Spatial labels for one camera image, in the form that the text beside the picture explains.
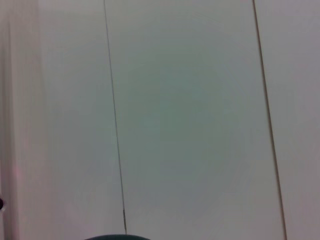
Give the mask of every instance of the white wall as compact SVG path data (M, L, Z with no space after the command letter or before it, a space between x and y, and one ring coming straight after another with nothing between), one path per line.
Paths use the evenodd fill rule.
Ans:
M9 23L8 22L0 22L0 194L1 199L6 199L6 202L10 199L10 184L8 179L8 175L10 175L10 171L8 171L8 153L10 153L10 139L8 139L8 135L6 133L9 133L10 127L8 127L8 114L6 114L7 111L7 97L6 97L6 82L9 80L10 77L10 41L9 41ZM4 219L8 219L10 216L8 212L8 208L6 207L5 215L3 214L3 211L1 211L0 214L0 240L5 239L5 226Z
M38 2L0 4L1 21L10 22L16 202L8 204L18 212L14 231L20 239L54 239Z
M128 232L283 240L251 0L106 0Z
M57 239L124 233L102 0L40 0Z
M288 240L320 236L320 2L256 0Z

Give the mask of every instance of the vertical line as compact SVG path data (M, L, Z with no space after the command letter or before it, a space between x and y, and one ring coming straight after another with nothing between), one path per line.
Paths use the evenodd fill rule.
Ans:
M264 91L265 105L266 105L267 118L268 118L269 134L270 134L270 140L271 140L277 190L278 190L278 196L279 196L279 202L280 202L282 229L283 229L284 240L288 240L286 220L285 220L285 211L284 211L284 203L283 203L283 197L282 197L282 191L281 191L281 185L280 185L280 177L279 177L279 169L278 169L278 161L277 161L277 155L276 155L274 131L273 131L272 121L271 121L268 89L267 89L267 82L266 82L266 72L265 72L264 59L263 59L263 54L262 54L261 39L260 39L260 32L259 32L259 25L258 25L258 17L257 17L257 9L256 9L255 0L252 0L252 5L253 5L256 37L257 37L258 47L259 47L260 66L261 66L261 73L262 73L262 80L263 80L263 91Z
M125 234L127 234L125 197L124 197L124 186L123 186L123 180L122 180L122 169L121 169L121 160L120 160L120 148L119 148L118 125L117 125L117 114L116 114L116 101L115 101L115 90L114 90L114 76L112 73L112 65L111 65L111 53L110 53L110 43L109 43L108 22L107 22L106 0L103 0L103 8L104 8L106 40L107 40L109 64L110 64L111 85L112 85L112 98L113 98L113 109L114 109L116 145L117 145L117 150L118 150L118 161L119 161L119 169L120 169L121 195L122 195L122 207L123 207L123 224L124 224Z

